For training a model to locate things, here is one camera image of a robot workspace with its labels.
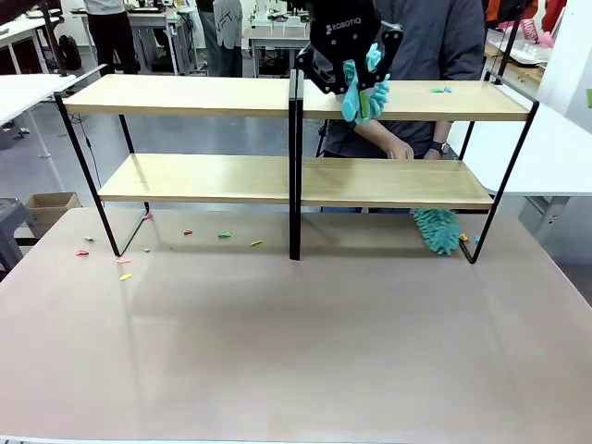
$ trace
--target wooden shelf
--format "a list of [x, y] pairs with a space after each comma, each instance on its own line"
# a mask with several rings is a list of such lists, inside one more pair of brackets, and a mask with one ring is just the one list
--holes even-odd
[[[71, 113], [288, 117], [289, 80], [105, 76], [64, 101]], [[452, 93], [432, 93], [450, 86]], [[383, 120], [526, 120], [528, 111], [484, 81], [393, 81]], [[334, 94], [304, 85], [304, 117], [342, 119]]]
[[289, 87], [281, 79], [112, 74], [64, 104], [86, 114], [287, 118]]
[[[452, 93], [433, 93], [451, 87]], [[381, 120], [525, 121], [528, 110], [486, 81], [414, 81], [390, 83]], [[333, 94], [323, 94], [310, 80], [304, 85], [304, 118], [343, 119]]]
[[[99, 191], [113, 202], [287, 204], [288, 158], [132, 154]], [[302, 204], [488, 209], [463, 162], [305, 159]]]

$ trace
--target white table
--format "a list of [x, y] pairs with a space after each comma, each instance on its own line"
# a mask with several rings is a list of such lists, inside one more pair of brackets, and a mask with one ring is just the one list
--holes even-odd
[[[52, 22], [59, 21], [59, 18], [53, 17], [51, 18]], [[43, 57], [43, 51], [41, 46], [39, 45], [39, 40], [37, 39], [36, 32], [40, 28], [45, 26], [45, 21], [43, 18], [26, 18], [21, 16], [16, 20], [13, 20], [5, 25], [0, 26], [0, 31], [8, 29], [8, 33], [0, 35], [0, 48], [8, 46], [8, 51], [10, 51], [10, 57], [12, 58], [12, 63], [15, 66], [15, 70], [17, 74], [20, 74], [20, 66], [17, 60], [17, 56], [15, 55], [15, 51], [13, 48], [13, 43], [20, 42], [25, 39], [32, 39], [33, 44], [35, 45], [35, 51], [37, 52], [37, 57], [39, 58], [39, 63], [41, 65], [41, 69], [43, 73], [47, 74], [47, 65], [45, 65], [45, 58]]]
[[60, 190], [64, 185], [57, 174], [51, 154], [45, 146], [43, 137], [30, 109], [56, 91], [63, 91], [76, 81], [76, 76], [61, 77], [57, 74], [21, 74], [16, 76], [0, 76], [0, 126], [9, 120], [24, 115], [27, 126], [39, 142], [39, 157], [46, 159], [57, 181]]
[[[507, 87], [504, 92], [525, 106], [529, 102]], [[449, 143], [463, 147], [468, 122], [452, 127]], [[481, 184], [495, 194], [524, 127], [521, 122], [478, 122], [464, 162]], [[504, 194], [523, 196], [541, 211], [536, 238], [544, 242], [571, 197], [592, 196], [592, 134], [541, 104]], [[550, 203], [544, 199], [551, 197]]]
[[259, 49], [274, 48], [290, 50], [290, 67], [294, 67], [296, 51], [304, 48], [310, 42], [308, 26], [293, 27], [272, 25], [245, 28], [242, 38], [251, 40], [253, 50], [254, 76], [259, 77]]
[[[148, 68], [154, 60], [155, 42], [153, 29], [163, 29], [166, 32], [168, 46], [170, 48], [173, 71], [175, 75], [188, 74], [191, 65], [196, 68], [194, 51], [190, 54], [188, 40], [192, 39], [191, 30], [186, 30], [185, 21], [175, 9], [158, 14], [128, 14], [129, 24], [133, 30], [133, 44], [136, 48], [141, 74], [150, 71]], [[73, 13], [73, 17], [80, 17], [89, 45], [92, 48], [94, 61], [98, 63], [96, 48], [92, 45], [93, 38], [89, 31], [89, 21], [86, 13]]]

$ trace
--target black watch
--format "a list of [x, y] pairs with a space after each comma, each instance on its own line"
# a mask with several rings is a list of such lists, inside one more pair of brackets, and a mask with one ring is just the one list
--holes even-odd
[[431, 150], [438, 151], [442, 155], [446, 155], [450, 151], [450, 145], [448, 145], [447, 143], [432, 142], [429, 148]]

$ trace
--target table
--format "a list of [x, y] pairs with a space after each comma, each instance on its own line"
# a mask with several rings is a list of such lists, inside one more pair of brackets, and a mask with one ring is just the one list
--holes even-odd
[[[51, 18], [51, 21], [55, 23], [59, 21], [59, 18], [53, 17]], [[41, 69], [44, 74], [47, 74], [48, 71], [47, 65], [45, 64], [45, 57], [43, 57], [43, 51], [41, 49], [41, 46], [39, 45], [39, 40], [36, 35], [37, 30], [44, 26], [45, 21], [43, 18], [26, 18], [23, 16], [5, 25], [0, 26], [0, 30], [8, 29], [8, 33], [0, 35], [0, 47], [8, 46], [8, 51], [10, 51], [10, 58], [12, 58], [12, 63], [15, 67], [15, 70], [17, 71], [17, 74], [20, 74], [20, 66], [12, 45], [13, 43], [20, 42], [21, 40], [25, 39], [33, 40], [33, 44], [35, 45], [35, 51], [37, 52], [37, 57], [39, 58], [39, 63], [41, 65]]]
[[60, 77], [57, 74], [21, 74], [16, 76], [0, 76], [0, 127], [15, 117], [24, 115], [27, 126], [37, 139], [40, 147], [39, 157], [47, 159], [54, 173], [55, 180], [61, 191], [64, 185], [57, 174], [56, 166], [50, 158], [51, 154], [43, 141], [30, 109], [52, 95], [55, 91], [63, 91], [76, 80], [76, 76]]
[[[89, 40], [89, 45], [92, 47], [92, 54], [95, 62], [96, 49], [92, 45], [92, 37], [89, 31], [88, 17], [86, 13], [79, 10], [72, 11], [74, 17], [80, 17], [86, 36]], [[187, 30], [187, 26], [183, 18], [179, 16], [177, 9], [169, 9], [165, 12], [151, 14], [151, 13], [130, 13], [129, 24], [134, 30], [133, 39], [136, 48], [136, 54], [140, 62], [140, 72], [147, 73], [155, 59], [156, 44], [153, 36], [153, 29], [164, 29], [170, 47], [171, 58], [173, 60], [173, 71], [175, 75], [189, 74], [191, 65], [196, 67], [196, 55], [194, 50], [189, 50], [188, 41], [192, 39], [191, 31]]]
[[[118, 235], [140, 213], [107, 211]], [[300, 263], [286, 257], [287, 214], [162, 210], [120, 265], [96, 211], [70, 210], [0, 284], [0, 430], [51, 442], [592, 435], [592, 312], [517, 221], [496, 218], [471, 266], [428, 252], [409, 216], [304, 217]], [[483, 224], [461, 220], [469, 234]]]
[[[506, 87], [501, 89], [516, 102], [524, 98]], [[468, 123], [453, 125], [450, 145], [460, 152]], [[512, 155], [522, 126], [511, 122], [475, 124], [464, 162], [479, 182], [495, 194]], [[544, 242], [561, 217], [570, 197], [592, 196], [592, 134], [558, 112], [541, 104], [524, 142], [506, 193], [530, 198], [543, 217], [536, 238]], [[551, 197], [548, 203], [544, 197]]]
[[253, 72], [255, 77], [259, 77], [260, 49], [273, 47], [290, 50], [290, 67], [294, 68], [296, 52], [302, 50], [310, 42], [310, 29], [308, 26], [256, 26], [245, 28], [242, 38], [251, 40]]

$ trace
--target red item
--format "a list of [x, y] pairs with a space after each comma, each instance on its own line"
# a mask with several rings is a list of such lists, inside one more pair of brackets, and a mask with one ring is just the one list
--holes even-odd
[[567, 0], [549, 0], [547, 14], [543, 18], [543, 31], [552, 32], [563, 9], [567, 6]]

